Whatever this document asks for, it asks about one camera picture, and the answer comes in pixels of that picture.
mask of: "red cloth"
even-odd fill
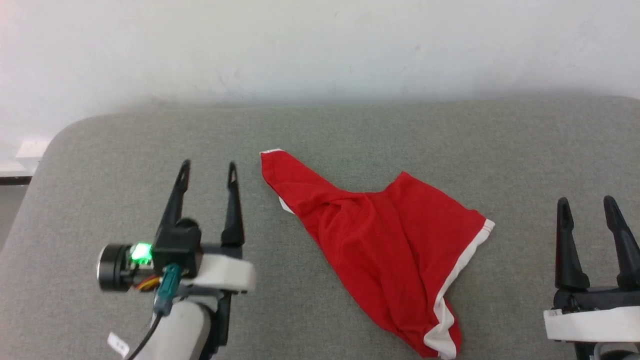
[[[285,151],[261,158],[265,181],[371,319],[422,357],[456,357],[460,329],[442,295],[493,222],[406,172],[382,192],[353,193]]]

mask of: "black strip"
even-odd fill
[[[0,177],[0,186],[3,185],[28,185],[31,183],[31,176],[11,176]]]

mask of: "green light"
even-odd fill
[[[137,243],[131,248],[131,261],[138,265],[151,264],[151,244]]]

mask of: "black cable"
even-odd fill
[[[162,313],[156,314],[156,319],[154,320],[154,323],[151,324],[151,328],[149,329],[149,331],[147,331],[147,335],[145,335],[145,337],[142,339],[142,341],[140,342],[136,350],[133,350],[133,352],[131,352],[131,355],[127,357],[127,360],[133,360],[136,356],[138,356],[140,351],[142,351],[142,348],[145,347],[145,345],[151,338],[151,335],[153,335],[154,332],[156,331],[156,328],[158,327],[158,324],[160,323],[160,319],[162,319],[162,316],[163,316]]]

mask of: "gray floor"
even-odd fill
[[[26,192],[27,186],[0,186],[0,250]]]

